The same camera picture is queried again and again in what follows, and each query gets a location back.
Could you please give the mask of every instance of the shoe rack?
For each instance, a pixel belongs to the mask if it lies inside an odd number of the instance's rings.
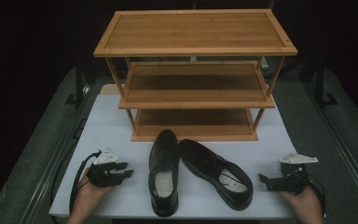
[[[217,9],[117,11],[94,56],[109,66],[132,141],[154,141],[164,129],[178,140],[250,141],[257,140],[264,110],[275,106],[272,93],[284,57],[296,53],[270,9]],[[280,58],[269,83],[260,70],[264,56]],[[119,57],[129,68],[123,86],[113,63]],[[144,57],[187,60],[135,60]],[[251,108],[259,109],[255,118]]]

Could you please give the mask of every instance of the bottom shelf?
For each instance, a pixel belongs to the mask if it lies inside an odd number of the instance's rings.
[[[256,141],[250,109],[138,110],[132,141],[155,141],[159,132],[171,129],[178,141]]]

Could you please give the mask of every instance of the black leather shoe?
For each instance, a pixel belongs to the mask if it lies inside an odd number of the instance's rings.
[[[191,173],[210,182],[229,207],[240,211],[249,206],[253,184],[238,165],[189,139],[182,140],[179,148],[182,161]]]
[[[160,217],[173,215],[178,208],[179,145],[171,130],[162,131],[150,152],[149,190],[153,210]]]

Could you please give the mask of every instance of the hand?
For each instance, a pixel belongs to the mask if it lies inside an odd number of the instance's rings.
[[[306,186],[301,193],[293,195],[287,191],[278,192],[287,202],[289,202],[296,212],[297,218],[304,224],[323,224],[321,203],[315,191]]]
[[[113,190],[114,187],[98,188],[91,184],[87,177],[87,171],[77,184],[77,195],[71,215],[67,224],[84,223],[86,219],[95,211],[103,197]]]

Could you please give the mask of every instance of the shelf leg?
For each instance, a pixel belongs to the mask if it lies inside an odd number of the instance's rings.
[[[281,59],[278,62],[278,65],[275,67],[274,74],[272,75],[272,80],[269,83],[269,87],[268,87],[268,90],[267,90],[267,97],[270,97],[271,94],[272,94],[272,91],[274,90],[275,83],[277,82],[278,75],[279,75],[281,67],[283,65],[283,61],[284,61],[284,56],[281,57]]]
[[[262,56],[258,56],[257,57],[257,66],[255,68],[260,69],[261,67],[261,61],[263,61],[263,57]]]
[[[128,57],[126,57],[126,64],[127,64],[127,67],[129,68],[129,70],[131,70],[131,60]]]
[[[132,130],[136,133],[135,121],[133,120],[133,116],[132,116],[131,110],[130,110],[130,109],[126,109],[126,112],[127,112],[127,116],[128,116],[129,119],[130,119],[130,123],[131,123]]]
[[[263,117],[264,110],[265,110],[265,108],[260,108],[260,110],[258,111],[257,117],[255,117],[255,123],[252,128],[252,130],[254,132],[257,129],[258,124],[260,123],[261,117]]]
[[[121,97],[124,97],[124,90],[123,87],[121,86],[121,82],[120,79],[118,78],[118,74],[116,71],[115,66],[113,65],[113,61],[111,58],[105,58],[107,66],[109,67],[110,73],[112,73],[112,77],[116,82],[117,85],[117,89],[120,92]]]

